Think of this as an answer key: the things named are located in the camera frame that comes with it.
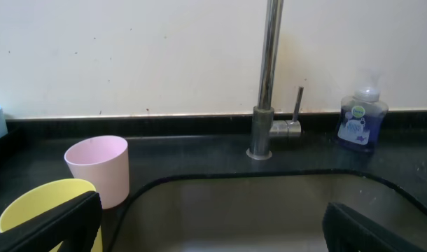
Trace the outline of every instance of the stainless steel sink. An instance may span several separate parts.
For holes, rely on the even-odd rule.
[[[329,202],[427,251],[427,217],[395,190],[353,175],[164,183],[132,204],[113,251],[327,251]]]

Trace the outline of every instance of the green logo on bottle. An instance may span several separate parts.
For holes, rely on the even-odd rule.
[[[362,118],[365,115],[366,111],[365,108],[362,106],[354,106],[352,108],[352,115],[356,118]]]

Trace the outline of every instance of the metal faucet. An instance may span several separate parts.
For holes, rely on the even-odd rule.
[[[303,87],[299,87],[297,92],[293,119],[273,121],[271,98],[283,7],[284,0],[268,0],[258,104],[253,109],[251,146],[246,151],[255,160],[266,160],[272,156],[270,137],[298,137],[302,131],[298,114]]]

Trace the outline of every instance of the yellow cup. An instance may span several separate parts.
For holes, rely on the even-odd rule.
[[[87,191],[95,191],[94,185],[77,178],[62,179],[40,185],[17,198],[3,211],[0,217],[0,232],[14,228]],[[58,251],[60,245],[58,244],[51,251]],[[102,252],[102,248],[102,231],[99,228],[91,252]]]

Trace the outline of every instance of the soap bottle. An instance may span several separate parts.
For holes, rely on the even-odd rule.
[[[358,88],[353,96],[341,101],[341,115],[336,129],[337,142],[355,151],[372,152],[388,105],[379,101],[378,77]]]

